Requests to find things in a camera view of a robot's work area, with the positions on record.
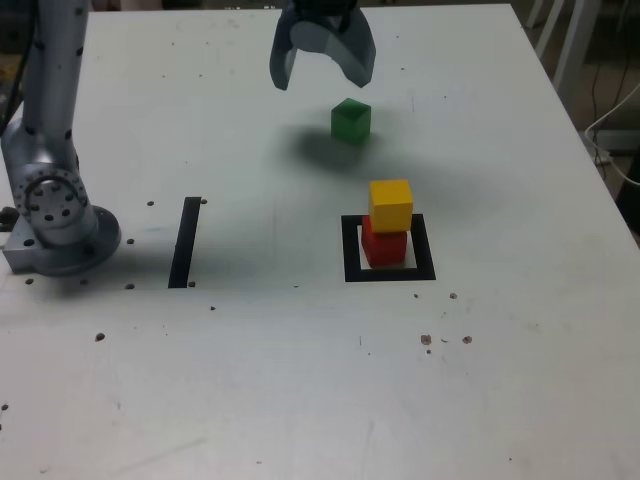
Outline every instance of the wooden block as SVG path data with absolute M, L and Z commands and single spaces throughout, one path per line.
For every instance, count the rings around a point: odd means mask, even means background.
M 347 98 L 331 110 L 331 135 L 343 142 L 359 144 L 371 132 L 371 107 Z
M 407 180 L 380 180 L 369 184 L 369 217 L 375 233 L 411 230 L 413 197 Z
M 374 233 L 368 215 L 362 217 L 362 249 L 371 268 L 404 262 L 407 252 L 407 232 Z

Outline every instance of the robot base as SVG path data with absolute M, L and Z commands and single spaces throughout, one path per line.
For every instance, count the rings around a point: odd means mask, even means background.
M 45 248 L 21 216 L 3 252 L 13 273 L 35 272 L 47 277 L 73 275 L 109 258 L 120 243 L 120 227 L 111 212 L 101 207 L 93 209 L 97 218 L 94 232 L 83 242 L 55 248 Z

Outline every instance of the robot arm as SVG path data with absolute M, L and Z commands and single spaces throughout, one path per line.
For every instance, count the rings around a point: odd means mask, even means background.
M 296 51 L 324 53 L 359 87 L 371 81 L 376 47 L 367 19 L 355 0 L 289 0 L 271 49 L 274 85 L 286 90 Z
M 109 257 L 120 229 L 111 213 L 91 205 L 73 145 L 89 0 L 33 1 L 24 113 L 2 136 L 20 213 L 4 255 L 14 272 L 68 275 Z
M 120 242 L 116 218 L 92 206 L 73 145 L 73 114 L 89 0 L 32 0 L 24 115 L 2 136 L 20 217 L 5 245 L 11 269 L 58 276 L 108 258 Z M 329 55 L 356 85 L 371 80 L 375 46 L 355 0 L 290 0 L 278 21 L 271 78 L 286 90 L 297 49 Z

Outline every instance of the cable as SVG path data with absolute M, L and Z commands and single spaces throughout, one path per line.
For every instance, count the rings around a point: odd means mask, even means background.
M 618 90 L 616 91 L 616 96 L 613 99 L 613 102 L 611 103 L 611 108 L 615 107 L 618 104 L 618 100 L 620 100 L 620 94 L 622 93 L 622 88 L 624 87 L 624 81 L 627 79 L 627 73 L 629 72 L 629 67 L 631 66 L 631 48 L 629 46 L 629 14 L 630 14 L 631 8 L 630 8 L 630 4 L 627 6 L 626 10 L 624 12 L 622 12 L 623 17 L 622 17 L 622 45 L 624 47 L 624 56 L 625 56 L 625 63 L 624 63 L 624 69 L 622 70 L 622 76 L 620 77 L 620 83 L 618 84 Z M 593 133 L 594 133 L 594 139 L 598 134 L 598 131 L 600 131 L 602 128 L 604 128 L 604 126 L 607 124 L 607 120 L 605 120 L 604 122 L 602 122 L 602 125 L 600 125 L 598 128 L 594 129 Z
M 629 92 L 629 94 L 624 97 L 622 99 L 622 101 L 616 105 L 615 107 L 613 107 L 611 110 L 609 110 L 607 113 L 605 113 L 602 117 L 600 117 L 598 120 L 596 120 L 595 122 L 593 122 L 591 125 L 589 125 L 586 130 L 584 131 L 584 138 L 587 140 L 587 142 L 589 142 L 595 149 L 596 152 L 602 151 L 605 152 L 604 149 L 600 148 L 598 145 L 596 145 L 596 143 L 591 140 L 591 138 L 589 137 L 589 134 L 591 133 L 591 130 L 598 125 L 600 122 L 606 120 L 607 118 L 609 118 L 609 116 L 615 112 L 616 110 L 618 110 L 622 105 L 624 105 L 625 103 L 627 103 L 627 101 L 640 89 L 640 83 L 638 83 L 638 85 L 636 85 L 634 87 L 633 90 L 631 90 L 631 92 Z M 616 165 L 616 162 L 613 160 L 612 157 L 610 157 L 610 161 L 611 161 L 611 166 L 613 167 L 613 169 L 618 173 L 618 175 L 620 175 L 624 180 L 626 180 L 627 182 L 629 182 L 632 185 L 635 185 L 636 187 L 640 187 L 640 182 L 636 182 L 635 180 L 631 180 L 629 177 L 627 177 L 622 170 L 620 170 L 620 167 L 618 167 L 618 165 Z
M 16 72 L 16 78 L 13 80 L 13 86 L 11 87 L 11 93 L 9 94 L 9 100 L 7 101 L 7 108 L 2 118 L 2 124 L 0 125 L 0 137 L 4 135 L 4 131 L 7 129 L 13 112 L 17 108 L 16 102 L 18 101 L 18 93 L 20 92 L 20 82 L 24 75 L 24 69 L 27 66 L 27 60 L 29 59 L 29 52 L 31 51 L 31 45 L 33 44 L 33 37 L 36 31 L 36 18 L 38 16 L 38 0 L 31 0 L 31 10 L 29 12 L 29 36 L 27 38 L 27 46 L 20 60 L 18 71 Z
M 600 68 L 602 67 L 602 62 L 598 62 L 598 66 L 596 67 L 596 73 L 593 76 L 593 83 L 591 84 L 591 105 L 593 106 L 593 121 L 595 122 L 598 119 L 598 102 L 596 101 L 596 85 L 598 84 L 598 77 L 600 76 Z M 593 132 L 593 143 L 598 145 L 598 131 L 595 130 Z M 604 162 L 600 157 L 600 151 L 596 148 L 595 155 L 593 157 L 593 163 L 596 168 L 600 168 L 602 170 L 601 177 L 603 180 L 607 179 L 607 170 L 604 168 Z

